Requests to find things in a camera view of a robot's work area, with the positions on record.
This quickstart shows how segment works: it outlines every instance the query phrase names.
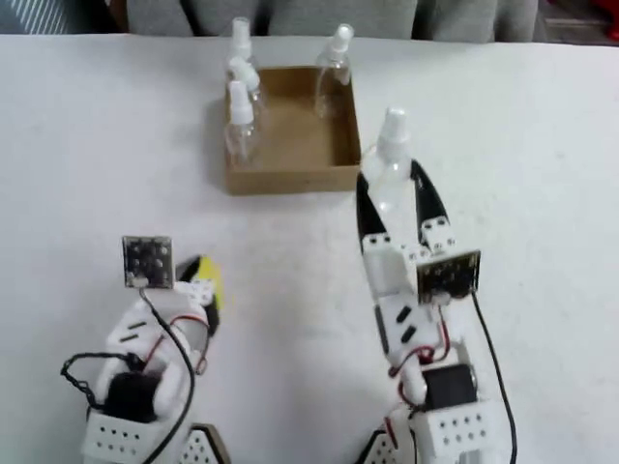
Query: gray fabric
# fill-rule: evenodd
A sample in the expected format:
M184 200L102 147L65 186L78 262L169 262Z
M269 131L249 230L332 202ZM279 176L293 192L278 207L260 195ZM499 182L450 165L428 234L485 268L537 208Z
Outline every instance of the gray fabric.
M530 42L538 0L187 0L206 35L237 15L269 35L328 36L348 22L359 37ZM189 35L179 0L128 0L132 32Z

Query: bottle cap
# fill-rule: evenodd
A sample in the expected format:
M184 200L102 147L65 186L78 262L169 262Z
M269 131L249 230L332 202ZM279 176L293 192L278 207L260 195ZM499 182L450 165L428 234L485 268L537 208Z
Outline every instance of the bottle cap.
M327 53L332 60L341 60L346 52L350 41L355 35L355 30L348 24L340 24L338 30L327 43Z
M232 19L230 56L240 56L244 60L251 58L250 21L246 17Z
M410 160L410 132L406 111L389 107L376 143L377 155L386 162Z
M253 66L240 56L232 58L228 67L234 74L234 78L243 82L250 92L253 92L260 86L260 76Z
M253 122L253 108L245 84L240 80L233 80L228 84L228 90L230 92L230 123L241 126Z

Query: clear plastic bottle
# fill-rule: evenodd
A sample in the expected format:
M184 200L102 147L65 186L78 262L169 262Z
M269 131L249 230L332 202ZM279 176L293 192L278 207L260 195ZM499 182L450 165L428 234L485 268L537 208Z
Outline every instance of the clear plastic bottle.
M234 164L249 165L256 162L260 135L253 123L248 89L240 80L228 85L230 92L230 122L225 127L225 145Z
M240 80L248 89L251 106L253 107L253 120L264 128L267 121L267 93L260 84L260 76L253 66L239 56L230 60L228 68L234 75L234 80Z
M406 111L390 107L378 141L361 160L368 194L380 211L388 213L398 205L410 179L411 160Z
M257 70L258 64L253 56L253 48L251 46L250 26L250 21L246 17L238 16L232 19L232 37L230 39L230 51L227 61L229 62L232 58L238 56ZM227 74L228 82L234 80L230 69L227 70Z
M353 36L352 26L341 24L316 60L318 77L314 105L316 113L321 118L337 117L341 114L343 101L340 87L350 82L350 61L347 52Z

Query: open cardboard box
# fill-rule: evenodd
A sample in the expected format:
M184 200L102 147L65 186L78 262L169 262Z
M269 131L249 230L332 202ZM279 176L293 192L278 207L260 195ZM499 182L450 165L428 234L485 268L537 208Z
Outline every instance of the open cardboard box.
M233 195L352 190L361 147L351 82L341 87L344 111L318 118L314 87L318 68L259 71L267 92L268 119L256 163L235 165L225 153L225 177Z

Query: white table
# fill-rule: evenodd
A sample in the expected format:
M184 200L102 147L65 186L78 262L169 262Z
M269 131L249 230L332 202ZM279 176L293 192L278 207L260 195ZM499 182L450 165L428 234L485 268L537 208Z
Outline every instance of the white table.
M321 45L255 49L307 64ZM222 265L196 398L235 463L352 462L394 404L353 194L222 190L224 55L222 40L0 38L3 462L79 462L85 402L58 373L135 298L123 234ZM387 104L406 107L458 236L483 251L518 462L615 461L619 49L356 39L351 55L363 146Z

